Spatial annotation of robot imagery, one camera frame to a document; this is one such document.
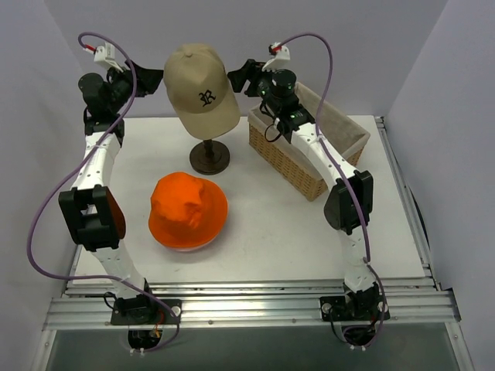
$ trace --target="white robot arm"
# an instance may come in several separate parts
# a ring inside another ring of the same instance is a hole
[[[348,179],[356,175],[356,168],[347,162],[342,155],[322,137],[330,154],[336,159],[343,173]],[[300,150],[312,165],[321,174],[328,189],[332,189],[341,178],[339,172],[332,165],[319,142],[320,138],[316,133],[316,126],[308,123],[299,127],[299,130],[292,132],[291,144]],[[344,284],[352,291],[366,291],[373,287],[375,278],[363,262],[365,254],[363,231],[355,228],[352,234],[348,235],[343,230],[339,230],[340,245],[343,255]]]
[[[366,256],[363,232],[341,175],[323,151],[320,140],[324,141],[353,186],[366,222],[373,205],[373,178],[369,172],[357,171],[326,138],[316,133],[314,118],[295,95],[295,74],[281,69],[290,60],[287,47],[275,43],[269,51],[272,58],[267,63],[247,60],[239,70],[228,73],[229,80],[236,93],[244,89],[246,81],[250,82],[244,93],[262,99],[261,112],[273,119],[280,136],[300,150],[324,178],[330,190],[324,214],[330,226],[340,235],[345,290],[366,298],[358,301],[369,302],[368,298],[379,293],[376,279],[363,261]]]
[[[98,132],[86,137],[86,151],[84,156],[89,155],[102,135],[102,132]],[[108,135],[96,149],[91,160],[81,169],[71,189],[80,192],[92,192],[99,187],[108,187],[114,161],[120,150],[121,144],[118,141],[117,135]],[[106,196],[112,200],[111,203],[115,203],[109,189]],[[91,207],[87,211],[89,218],[94,217],[96,219],[98,218],[97,214],[97,207]],[[116,214],[116,218],[121,218],[120,223],[123,223],[123,227],[125,228],[125,220],[120,210]],[[144,290],[145,279],[136,270],[125,247],[124,236],[121,237],[117,243],[111,243],[112,246],[95,247],[94,250],[90,251],[100,261],[107,274],[121,277],[137,288]],[[136,291],[119,282],[114,282],[114,286],[117,290],[117,298],[129,299],[138,296]]]
[[[124,121],[99,141],[119,118],[118,112],[132,94],[131,71],[119,66],[114,60],[114,46],[105,43],[97,48],[87,48],[94,54],[94,62],[107,69],[106,81],[97,73],[87,73],[79,80],[78,87],[87,107],[84,110],[84,133],[88,156],[91,159],[80,170],[69,191],[59,194],[62,210],[70,235],[75,243],[83,245],[114,277],[151,293],[148,283],[135,269],[125,248],[125,218],[108,184],[114,161],[124,141]],[[136,72],[136,97],[153,94],[162,81],[162,70],[148,70],[132,61]],[[156,304],[143,294],[114,282],[116,289],[114,313],[135,322],[151,318],[157,311]]]

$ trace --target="white table surface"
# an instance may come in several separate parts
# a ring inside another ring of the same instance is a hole
[[[374,177],[370,216],[371,261],[382,278],[424,277],[405,211],[372,116],[351,116],[371,133],[358,169]],[[286,182],[248,144],[248,121],[221,138],[230,165],[208,177],[225,192],[227,223],[207,247],[190,253],[169,250],[148,229],[149,198],[171,172],[197,175],[189,152],[198,143],[177,118],[126,119],[124,145],[111,191],[127,221],[125,242],[135,266],[150,283],[298,281],[342,279],[339,238],[323,216],[328,192],[312,203]],[[76,274],[104,274],[83,250]],[[74,281],[74,284],[105,280]]]

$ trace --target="cap brim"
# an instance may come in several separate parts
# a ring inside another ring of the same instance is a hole
[[[188,240],[185,238],[178,239],[167,230],[164,230],[161,227],[161,221],[154,213],[150,213],[148,221],[149,231],[163,246],[176,249],[193,249],[209,243],[224,227],[228,214],[227,197],[225,197],[222,189],[215,183],[206,179],[201,179],[201,181],[203,182],[205,191],[212,196],[211,215],[213,215],[213,217],[210,217],[205,221],[205,223],[208,223],[205,234],[194,238],[189,237]]]
[[[235,128],[241,119],[241,111],[230,84],[223,100],[209,112],[192,114],[175,110],[189,134],[202,141],[220,137]]]

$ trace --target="black bracket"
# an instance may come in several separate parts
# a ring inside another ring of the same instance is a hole
[[[346,295],[342,296],[323,296],[319,299],[319,308],[324,322],[372,322],[380,318],[381,311],[378,305],[374,305],[366,312],[357,317],[353,310],[346,303]],[[386,308],[384,320],[390,319],[390,312]]]
[[[183,311],[183,302],[179,299],[161,299],[161,302],[168,305],[176,314],[176,317],[173,317],[168,311],[166,311],[163,307],[158,306],[159,311],[154,311],[151,316],[145,318],[137,318],[136,316],[131,316],[126,314],[125,312],[119,311],[117,309],[117,305],[115,305],[116,309],[113,310],[111,314],[110,324],[115,326],[132,326],[132,325],[155,325],[160,323],[162,319],[162,315],[164,314],[164,320],[162,325],[176,325],[180,323],[182,311]]]

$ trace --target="white wall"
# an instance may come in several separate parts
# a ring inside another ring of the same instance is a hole
[[[348,114],[385,114],[401,89],[446,0],[46,0],[85,71],[98,70],[76,43],[82,31],[121,43],[137,64],[163,68],[183,43],[211,43],[227,70],[266,60],[268,45],[319,32],[335,54],[330,100]],[[291,44],[292,68],[323,90],[328,57],[317,40]],[[240,97],[241,108],[256,104]],[[164,87],[138,100],[134,116],[174,115]]]
[[[23,371],[62,288],[30,267],[27,231],[45,194],[83,154],[84,106],[80,67],[41,0],[2,2],[0,47],[0,369]],[[56,202],[35,246],[46,269],[67,272],[73,243]]]
[[[478,370],[495,353],[495,2],[449,0],[387,118]]]

